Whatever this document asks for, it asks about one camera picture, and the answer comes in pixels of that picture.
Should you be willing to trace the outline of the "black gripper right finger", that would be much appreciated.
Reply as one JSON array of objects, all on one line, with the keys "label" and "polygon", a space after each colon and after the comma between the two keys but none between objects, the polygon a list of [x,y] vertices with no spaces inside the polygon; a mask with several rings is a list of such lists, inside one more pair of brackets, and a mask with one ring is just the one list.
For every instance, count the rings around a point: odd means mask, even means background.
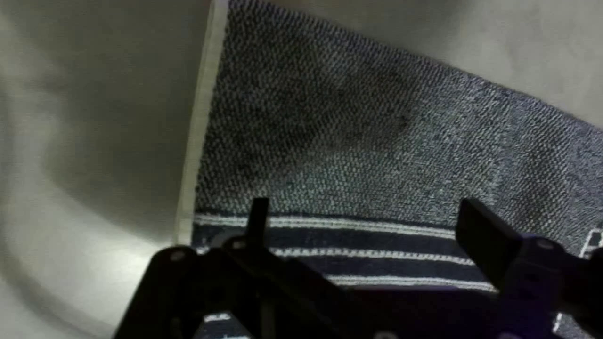
[{"label": "black gripper right finger", "polygon": [[455,242],[504,300],[557,302],[563,293],[563,250],[546,238],[518,234],[489,208],[465,199]]}]

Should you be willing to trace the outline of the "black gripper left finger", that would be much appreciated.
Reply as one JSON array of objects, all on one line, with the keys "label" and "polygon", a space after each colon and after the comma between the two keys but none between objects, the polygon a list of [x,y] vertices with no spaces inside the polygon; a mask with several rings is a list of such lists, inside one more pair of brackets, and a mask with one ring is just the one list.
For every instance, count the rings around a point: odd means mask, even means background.
[{"label": "black gripper left finger", "polygon": [[265,295],[295,314],[335,315],[352,304],[346,293],[333,287],[297,261],[282,261],[265,246],[269,201],[254,199],[244,229],[244,268],[265,287]]}]

